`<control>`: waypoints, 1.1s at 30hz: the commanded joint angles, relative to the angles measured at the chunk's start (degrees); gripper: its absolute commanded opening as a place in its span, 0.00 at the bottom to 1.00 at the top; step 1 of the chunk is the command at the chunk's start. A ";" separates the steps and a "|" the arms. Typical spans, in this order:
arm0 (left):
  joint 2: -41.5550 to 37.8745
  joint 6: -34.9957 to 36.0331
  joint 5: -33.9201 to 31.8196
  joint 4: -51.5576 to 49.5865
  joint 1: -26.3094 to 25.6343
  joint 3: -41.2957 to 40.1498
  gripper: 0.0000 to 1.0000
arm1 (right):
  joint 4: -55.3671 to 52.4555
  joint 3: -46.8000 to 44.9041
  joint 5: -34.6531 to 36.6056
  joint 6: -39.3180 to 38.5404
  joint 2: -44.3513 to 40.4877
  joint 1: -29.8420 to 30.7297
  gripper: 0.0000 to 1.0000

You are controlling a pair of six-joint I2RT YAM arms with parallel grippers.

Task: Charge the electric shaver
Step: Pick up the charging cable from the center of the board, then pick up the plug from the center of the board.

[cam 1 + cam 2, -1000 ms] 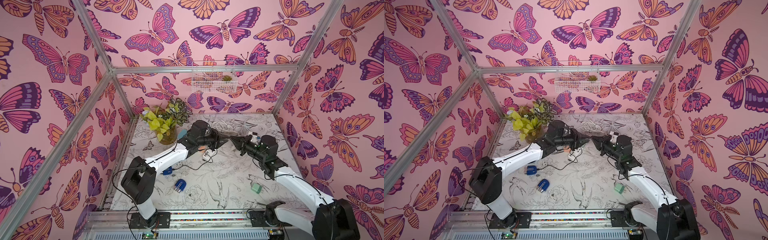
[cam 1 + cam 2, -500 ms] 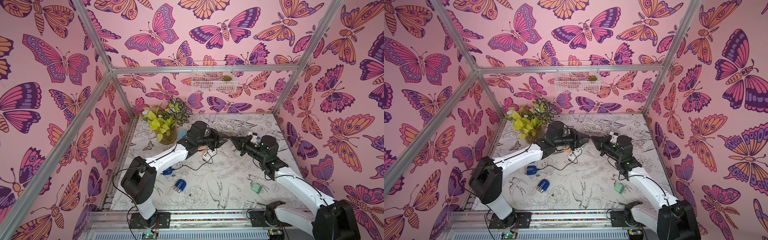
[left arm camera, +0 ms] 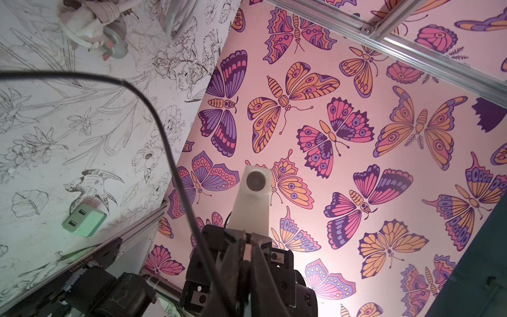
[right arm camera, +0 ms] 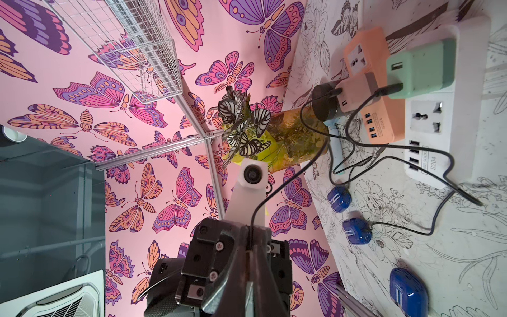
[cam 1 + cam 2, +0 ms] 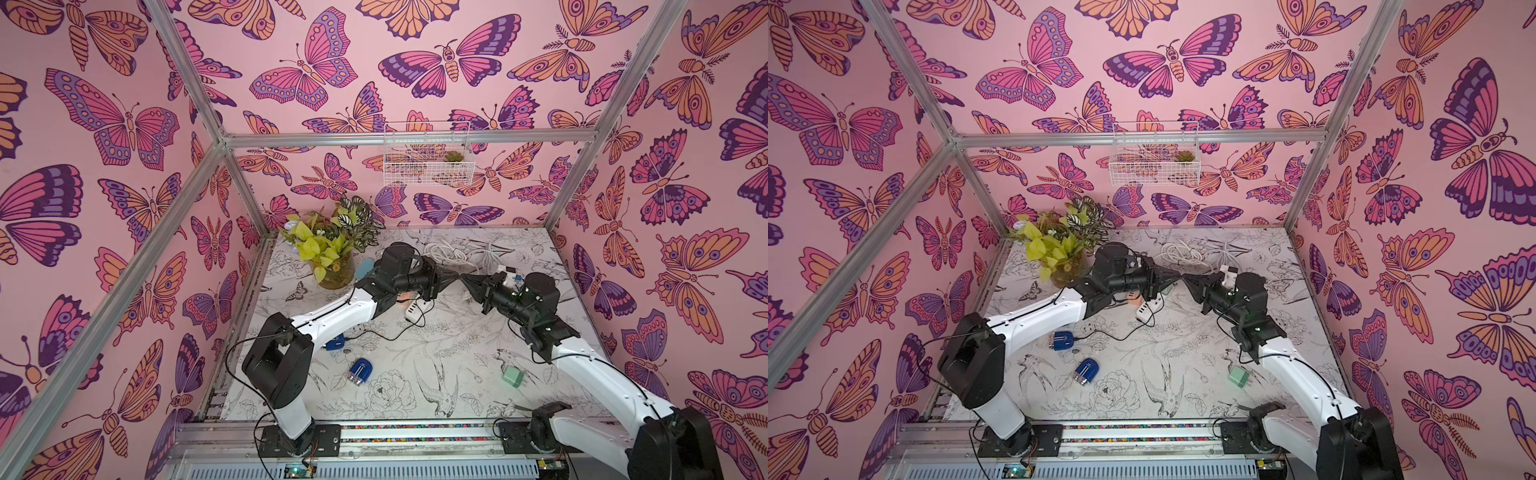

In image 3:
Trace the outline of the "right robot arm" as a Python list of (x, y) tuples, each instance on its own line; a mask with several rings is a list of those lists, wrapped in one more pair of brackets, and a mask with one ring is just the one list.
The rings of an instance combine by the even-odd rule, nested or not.
[[(206, 225), (202, 230), (223, 290), (207, 277), (194, 252), (180, 297), (183, 309), (200, 316), (317, 316), (316, 294), (294, 269), (290, 251), (266, 236)], [(154, 288), (145, 277), (107, 272), (121, 240), (45, 282), (6, 310), (7, 316), (159, 316)]]

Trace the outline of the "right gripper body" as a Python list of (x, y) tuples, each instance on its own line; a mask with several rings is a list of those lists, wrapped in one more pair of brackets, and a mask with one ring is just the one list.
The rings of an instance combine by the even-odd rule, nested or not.
[(180, 297), (183, 309), (199, 316), (317, 316), (316, 294), (294, 269), (294, 255), (266, 236), (204, 226), (221, 286), (208, 276), (195, 251)]

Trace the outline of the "green charger adapter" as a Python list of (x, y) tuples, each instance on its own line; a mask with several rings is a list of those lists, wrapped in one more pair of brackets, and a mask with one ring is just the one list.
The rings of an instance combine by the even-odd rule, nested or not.
[(62, 223), (62, 227), (73, 235), (90, 238), (107, 218), (105, 212), (82, 203)]

